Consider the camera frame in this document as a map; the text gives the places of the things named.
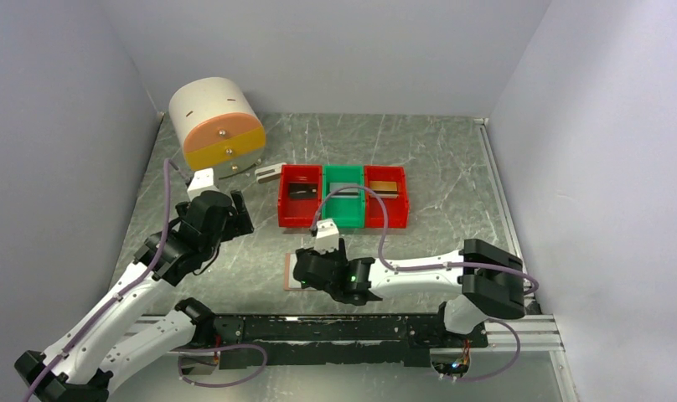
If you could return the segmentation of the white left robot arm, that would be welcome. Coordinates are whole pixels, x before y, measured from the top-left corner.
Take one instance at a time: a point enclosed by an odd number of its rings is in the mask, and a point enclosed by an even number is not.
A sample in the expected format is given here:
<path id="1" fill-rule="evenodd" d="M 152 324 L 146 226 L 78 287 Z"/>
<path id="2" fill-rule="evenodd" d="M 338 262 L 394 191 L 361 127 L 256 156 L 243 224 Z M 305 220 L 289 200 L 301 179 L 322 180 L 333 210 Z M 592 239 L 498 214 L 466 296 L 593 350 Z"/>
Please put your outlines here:
<path id="1" fill-rule="evenodd" d="M 204 190 L 176 210 L 177 218 L 147 237 L 122 277 L 80 322 L 44 351 L 17 359 L 14 368 L 28 386 L 25 400 L 105 401 L 166 352 L 212 343 L 215 315 L 194 298 L 180 301 L 150 330 L 120 341 L 156 298 L 200 270 L 224 242 L 254 230 L 239 190 Z"/>

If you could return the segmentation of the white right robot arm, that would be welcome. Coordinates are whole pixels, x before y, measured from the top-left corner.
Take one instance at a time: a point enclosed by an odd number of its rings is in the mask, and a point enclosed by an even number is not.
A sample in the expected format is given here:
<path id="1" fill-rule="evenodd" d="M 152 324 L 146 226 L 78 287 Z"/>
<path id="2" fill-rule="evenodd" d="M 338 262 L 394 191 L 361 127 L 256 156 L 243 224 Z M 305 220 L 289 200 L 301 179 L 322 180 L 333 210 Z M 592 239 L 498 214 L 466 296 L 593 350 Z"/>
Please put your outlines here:
<path id="1" fill-rule="evenodd" d="M 412 260 L 349 259 L 344 243 L 320 253 L 298 249 L 292 278 L 302 289 L 330 295 L 336 302 L 364 306 L 412 293 L 443 293 L 449 298 L 435 326 L 437 340 L 457 346 L 489 318 L 525 316 L 523 261 L 483 240 L 468 239 L 460 250 Z"/>

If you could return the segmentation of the tan leather card holder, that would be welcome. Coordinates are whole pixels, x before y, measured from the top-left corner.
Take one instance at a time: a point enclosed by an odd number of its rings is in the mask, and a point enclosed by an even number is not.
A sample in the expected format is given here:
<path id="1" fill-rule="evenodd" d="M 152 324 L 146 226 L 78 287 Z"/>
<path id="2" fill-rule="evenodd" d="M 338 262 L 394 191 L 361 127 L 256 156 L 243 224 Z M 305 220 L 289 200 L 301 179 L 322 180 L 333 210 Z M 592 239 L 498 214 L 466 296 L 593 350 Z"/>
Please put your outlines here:
<path id="1" fill-rule="evenodd" d="M 294 253 L 286 253 L 285 256 L 285 272 L 283 289 L 285 291 L 305 291 L 302 283 L 293 277 L 293 269 L 297 263 L 297 257 Z"/>

